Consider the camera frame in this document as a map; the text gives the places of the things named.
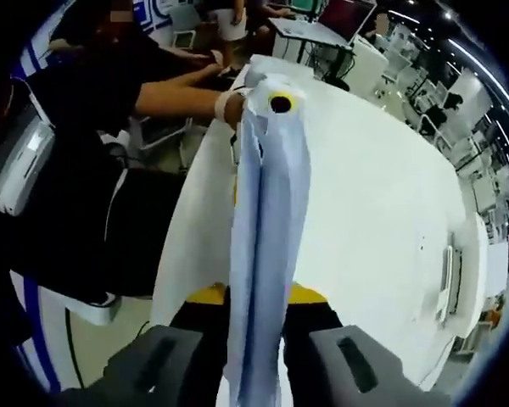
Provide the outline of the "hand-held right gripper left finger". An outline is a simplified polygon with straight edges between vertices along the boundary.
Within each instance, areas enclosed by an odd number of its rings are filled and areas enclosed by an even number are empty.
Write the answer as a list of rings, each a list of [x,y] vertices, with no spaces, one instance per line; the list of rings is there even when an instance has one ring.
[[[215,401],[224,365],[230,289],[187,297],[168,326],[155,325],[109,359],[104,382],[121,401]]]

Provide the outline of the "person's left hand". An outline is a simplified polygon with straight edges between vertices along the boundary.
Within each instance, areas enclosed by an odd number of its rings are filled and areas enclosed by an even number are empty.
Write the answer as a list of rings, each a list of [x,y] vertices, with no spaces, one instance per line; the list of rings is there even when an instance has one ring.
[[[225,102],[224,121],[235,131],[242,120],[246,97],[242,93],[232,93]]]

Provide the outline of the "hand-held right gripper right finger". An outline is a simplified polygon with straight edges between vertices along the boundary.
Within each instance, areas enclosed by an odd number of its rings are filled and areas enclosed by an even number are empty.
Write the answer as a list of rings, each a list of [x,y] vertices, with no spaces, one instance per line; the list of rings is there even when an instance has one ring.
[[[293,406],[415,406],[398,358],[356,326],[343,326],[317,291],[294,283],[283,325]]]

